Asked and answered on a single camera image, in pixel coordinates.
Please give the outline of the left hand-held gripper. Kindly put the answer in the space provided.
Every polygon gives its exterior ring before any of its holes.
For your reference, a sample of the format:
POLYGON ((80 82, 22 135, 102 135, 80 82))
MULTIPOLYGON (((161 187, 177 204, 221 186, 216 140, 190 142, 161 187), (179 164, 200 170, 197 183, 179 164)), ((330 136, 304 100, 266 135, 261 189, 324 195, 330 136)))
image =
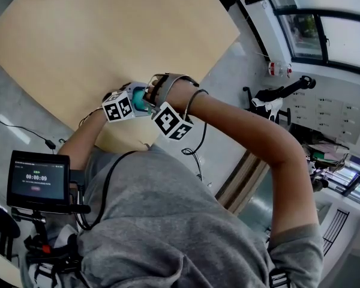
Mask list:
MULTIPOLYGON (((134 113, 130 95, 131 83, 123 85, 119 89, 110 90, 103 98, 102 108, 109 122, 125 121, 134 119, 135 117, 151 116, 147 114, 147 110, 136 110, 134 113)), ((138 88, 147 90, 149 83, 139 83, 138 88)))

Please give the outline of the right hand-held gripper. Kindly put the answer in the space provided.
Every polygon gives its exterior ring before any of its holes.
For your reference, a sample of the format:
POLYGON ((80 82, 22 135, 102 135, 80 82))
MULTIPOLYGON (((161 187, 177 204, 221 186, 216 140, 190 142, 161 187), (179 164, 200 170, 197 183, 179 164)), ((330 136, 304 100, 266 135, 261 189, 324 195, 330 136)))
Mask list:
POLYGON ((152 121, 165 138, 169 140, 182 140, 194 125, 188 116, 179 115, 165 99, 170 88, 178 80, 184 80, 195 87, 199 87, 199 84, 188 75, 161 73, 152 76, 148 86, 153 85, 153 81, 156 79, 159 80, 157 87, 163 87, 159 103, 155 104, 144 101, 145 109, 147 110, 148 107, 152 108, 152 121))

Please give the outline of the teal small object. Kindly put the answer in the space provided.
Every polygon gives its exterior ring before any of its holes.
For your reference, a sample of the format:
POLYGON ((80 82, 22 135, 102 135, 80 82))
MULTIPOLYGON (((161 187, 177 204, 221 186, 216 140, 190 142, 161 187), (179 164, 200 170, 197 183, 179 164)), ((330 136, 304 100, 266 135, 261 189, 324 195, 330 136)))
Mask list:
POLYGON ((144 94, 145 94, 144 89, 137 89, 137 88, 134 89, 131 103, 136 110, 139 111, 147 110, 147 105, 143 99, 144 94))

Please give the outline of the person's right forearm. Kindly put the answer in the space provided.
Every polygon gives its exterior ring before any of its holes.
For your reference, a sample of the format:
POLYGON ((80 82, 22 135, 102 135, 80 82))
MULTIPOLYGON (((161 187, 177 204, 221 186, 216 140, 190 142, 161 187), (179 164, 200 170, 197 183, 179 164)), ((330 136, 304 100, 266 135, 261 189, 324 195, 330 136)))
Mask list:
MULTIPOLYGON (((198 89, 187 82, 180 84, 188 103, 198 89)), ((194 99, 188 112, 238 142, 270 167, 272 235, 318 224, 305 152, 288 131, 268 119, 204 93, 194 99)))

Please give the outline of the person's right hand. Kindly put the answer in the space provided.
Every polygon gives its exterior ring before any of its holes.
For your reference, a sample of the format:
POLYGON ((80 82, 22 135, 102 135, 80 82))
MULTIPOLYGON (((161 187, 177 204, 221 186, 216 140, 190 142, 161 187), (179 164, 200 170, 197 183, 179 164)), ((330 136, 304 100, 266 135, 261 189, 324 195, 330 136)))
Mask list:
MULTIPOLYGON (((159 80, 154 80, 148 87, 147 92, 145 93, 144 99, 150 103, 158 104, 160 96, 162 94, 163 87, 157 87, 159 80)), ((185 98, 185 90, 181 87, 180 83, 175 83, 169 90, 166 99, 174 109, 177 111, 183 111, 187 104, 187 99, 185 98)))

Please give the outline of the black office chair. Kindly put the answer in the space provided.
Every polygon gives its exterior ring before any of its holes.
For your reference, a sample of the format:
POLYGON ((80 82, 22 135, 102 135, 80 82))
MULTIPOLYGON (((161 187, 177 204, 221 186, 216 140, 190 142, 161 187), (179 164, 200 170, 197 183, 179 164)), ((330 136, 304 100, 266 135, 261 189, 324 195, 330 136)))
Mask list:
MULTIPOLYGON (((248 101, 249 101, 249 108, 247 109, 249 112, 255 113, 259 116, 262 116, 264 118, 268 119, 269 112, 265 112, 264 107, 258 107, 256 108, 254 104, 252 103, 253 98, 258 98, 261 101, 268 102, 273 101, 278 98, 278 93, 283 89, 284 87, 280 87, 278 89, 264 89, 260 90, 255 97, 252 97, 251 91, 249 87, 243 87, 243 91, 247 93, 248 95, 248 101)), ((290 125, 291 122, 291 112, 290 109, 287 109, 286 111, 282 111, 281 109, 277 113, 277 118, 274 123, 279 124, 280 121, 280 115, 287 118, 287 124, 290 125)))

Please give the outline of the person's grey shirt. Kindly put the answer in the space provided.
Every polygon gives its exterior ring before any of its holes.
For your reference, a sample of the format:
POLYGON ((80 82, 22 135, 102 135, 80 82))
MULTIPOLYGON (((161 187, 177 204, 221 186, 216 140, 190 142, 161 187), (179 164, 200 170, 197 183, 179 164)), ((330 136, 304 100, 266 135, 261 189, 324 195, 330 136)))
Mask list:
POLYGON ((273 269, 291 288, 318 288, 318 225, 266 244, 164 151, 121 157, 95 148, 85 180, 86 220, 100 222, 77 243, 93 288, 269 288, 273 269))

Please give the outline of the black monitor screen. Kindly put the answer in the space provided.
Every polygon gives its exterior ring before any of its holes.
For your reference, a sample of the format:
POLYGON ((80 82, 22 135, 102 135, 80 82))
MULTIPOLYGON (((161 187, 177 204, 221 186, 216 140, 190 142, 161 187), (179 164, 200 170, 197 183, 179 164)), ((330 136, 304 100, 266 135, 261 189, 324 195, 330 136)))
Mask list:
POLYGON ((7 205, 46 210, 68 206, 70 158, 67 155, 13 151, 7 182, 7 205))

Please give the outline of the black kick scooter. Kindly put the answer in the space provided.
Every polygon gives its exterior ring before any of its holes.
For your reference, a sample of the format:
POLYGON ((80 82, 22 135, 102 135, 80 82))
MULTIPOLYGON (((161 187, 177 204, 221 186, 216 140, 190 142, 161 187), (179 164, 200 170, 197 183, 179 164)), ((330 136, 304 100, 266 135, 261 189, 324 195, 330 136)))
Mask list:
POLYGON ((278 98, 287 98, 298 90, 313 89, 316 86, 316 80, 309 76, 301 76, 295 83, 283 88, 278 93, 278 98))

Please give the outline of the large black framed window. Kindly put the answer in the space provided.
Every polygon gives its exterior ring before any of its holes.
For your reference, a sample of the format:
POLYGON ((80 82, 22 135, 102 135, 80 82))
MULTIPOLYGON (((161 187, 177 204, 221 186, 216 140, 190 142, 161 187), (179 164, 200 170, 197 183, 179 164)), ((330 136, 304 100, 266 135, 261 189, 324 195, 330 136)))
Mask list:
POLYGON ((292 61, 360 75, 360 0, 271 0, 292 61))

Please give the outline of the white lockers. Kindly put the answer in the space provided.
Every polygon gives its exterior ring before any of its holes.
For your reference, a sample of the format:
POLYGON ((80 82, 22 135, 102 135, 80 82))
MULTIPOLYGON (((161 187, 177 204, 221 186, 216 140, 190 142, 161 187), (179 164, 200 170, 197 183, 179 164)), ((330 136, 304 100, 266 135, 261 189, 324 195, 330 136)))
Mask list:
POLYGON ((360 136, 360 107, 299 90, 284 100, 291 120, 312 130, 355 144, 360 136))

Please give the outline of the black white chest harness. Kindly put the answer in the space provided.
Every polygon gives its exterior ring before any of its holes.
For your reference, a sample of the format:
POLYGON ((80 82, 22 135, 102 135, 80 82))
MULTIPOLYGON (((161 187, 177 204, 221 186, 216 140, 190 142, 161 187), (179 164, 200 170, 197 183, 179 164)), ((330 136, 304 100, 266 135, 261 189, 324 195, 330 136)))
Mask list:
POLYGON ((53 238, 36 233, 24 240, 23 288, 92 288, 82 272, 77 230, 64 226, 53 238))

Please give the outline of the cluttered work desk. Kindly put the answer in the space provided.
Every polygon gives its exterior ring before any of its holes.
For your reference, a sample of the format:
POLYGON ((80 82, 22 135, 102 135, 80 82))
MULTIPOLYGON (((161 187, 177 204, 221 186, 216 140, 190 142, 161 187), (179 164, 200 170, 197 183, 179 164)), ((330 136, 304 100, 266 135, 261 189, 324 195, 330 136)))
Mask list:
POLYGON ((360 186, 360 164, 352 161, 348 147, 314 130, 297 135, 310 166, 313 183, 319 181, 342 195, 360 186))

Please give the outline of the black metal rack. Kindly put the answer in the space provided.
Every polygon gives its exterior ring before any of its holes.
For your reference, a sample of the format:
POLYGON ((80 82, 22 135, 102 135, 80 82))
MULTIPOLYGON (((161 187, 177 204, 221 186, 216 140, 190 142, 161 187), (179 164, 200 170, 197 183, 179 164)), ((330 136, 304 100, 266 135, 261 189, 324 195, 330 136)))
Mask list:
POLYGON ((323 235, 323 253, 327 255, 337 237, 339 236, 344 224, 347 221, 349 212, 338 209, 330 225, 323 235))

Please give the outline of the black monitor mount rig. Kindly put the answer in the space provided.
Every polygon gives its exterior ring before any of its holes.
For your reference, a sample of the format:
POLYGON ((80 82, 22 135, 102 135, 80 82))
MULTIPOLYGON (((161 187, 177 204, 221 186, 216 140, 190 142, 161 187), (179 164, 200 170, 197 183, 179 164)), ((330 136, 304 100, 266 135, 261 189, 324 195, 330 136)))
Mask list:
MULTIPOLYGON (((66 213, 74 214, 79 226, 87 229, 88 223, 85 220, 85 214, 90 213, 91 208, 83 203, 83 187, 85 183, 84 172, 80 170, 70 170, 70 183, 78 186, 77 200, 75 204, 68 205, 66 213)), ((46 218, 39 210, 33 211, 31 215, 20 212, 16 208, 11 209, 11 215, 16 221, 30 221, 36 229, 35 236, 29 236, 25 239, 24 245, 28 250, 28 256, 34 260, 57 259, 75 255, 77 253, 77 244, 75 234, 68 237, 67 245, 58 248, 52 248, 47 241, 47 232, 45 228, 46 218)))

